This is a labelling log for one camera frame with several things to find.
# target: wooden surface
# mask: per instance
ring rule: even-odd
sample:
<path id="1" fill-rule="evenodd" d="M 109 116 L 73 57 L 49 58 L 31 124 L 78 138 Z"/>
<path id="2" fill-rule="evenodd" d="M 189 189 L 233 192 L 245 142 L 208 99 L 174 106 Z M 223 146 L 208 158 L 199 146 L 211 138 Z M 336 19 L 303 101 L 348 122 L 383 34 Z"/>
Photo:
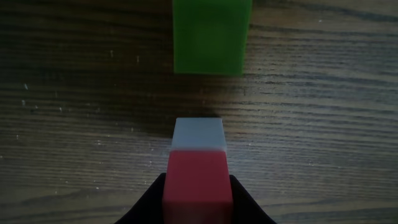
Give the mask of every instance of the wooden surface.
<path id="1" fill-rule="evenodd" d="M 278 223 L 398 223 L 398 1 L 254 1 L 243 78 L 172 74 L 170 0 L 0 2 L 0 223 L 112 223 L 220 116 Z"/>

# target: wooden table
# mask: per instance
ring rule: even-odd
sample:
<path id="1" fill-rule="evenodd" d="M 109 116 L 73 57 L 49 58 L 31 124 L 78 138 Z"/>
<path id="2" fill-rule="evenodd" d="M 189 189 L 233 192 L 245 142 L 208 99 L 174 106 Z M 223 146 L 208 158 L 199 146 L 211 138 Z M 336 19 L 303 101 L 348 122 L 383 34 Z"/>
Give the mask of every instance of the wooden table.
<path id="1" fill-rule="evenodd" d="M 172 74 L 171 0 L 0 2 L 0 223 L 113 223 L 220 116 L 278 223 L 398 222 L 398 2 L 256 0 L 243 78 Z"/>

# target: green cube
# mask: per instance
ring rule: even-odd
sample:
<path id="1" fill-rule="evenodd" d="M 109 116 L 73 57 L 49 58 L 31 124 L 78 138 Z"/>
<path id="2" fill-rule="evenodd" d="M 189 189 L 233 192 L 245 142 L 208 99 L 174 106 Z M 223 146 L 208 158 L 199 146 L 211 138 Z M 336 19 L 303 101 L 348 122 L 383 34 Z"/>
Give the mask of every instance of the green cube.
<path id="1" fill-rule="evenodd" d="M 174 72 L 240 76 L 252 0 L 174 0 Z"/>

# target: green block top face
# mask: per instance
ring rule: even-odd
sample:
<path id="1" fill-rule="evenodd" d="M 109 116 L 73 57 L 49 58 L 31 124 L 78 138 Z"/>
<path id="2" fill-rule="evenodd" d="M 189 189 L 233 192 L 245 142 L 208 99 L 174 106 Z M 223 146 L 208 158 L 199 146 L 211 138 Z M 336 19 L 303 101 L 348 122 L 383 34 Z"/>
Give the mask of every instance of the green block top face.
<path id="1" fill-rule="evenodd" d="M 174 0 L 174 72 L 240 76 L 251 0 Z"/>

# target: red block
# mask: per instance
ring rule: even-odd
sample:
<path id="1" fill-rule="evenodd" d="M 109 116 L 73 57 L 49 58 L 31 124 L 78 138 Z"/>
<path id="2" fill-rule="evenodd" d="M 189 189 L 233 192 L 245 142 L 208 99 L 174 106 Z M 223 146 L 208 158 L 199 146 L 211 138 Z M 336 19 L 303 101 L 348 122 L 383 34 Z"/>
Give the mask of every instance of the red block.
<path id="1" fill-rule="evenodd" d="M 232 207 L 225 152 L 170 153 L 163 194 L 165 224 L 230 224 Z"/>

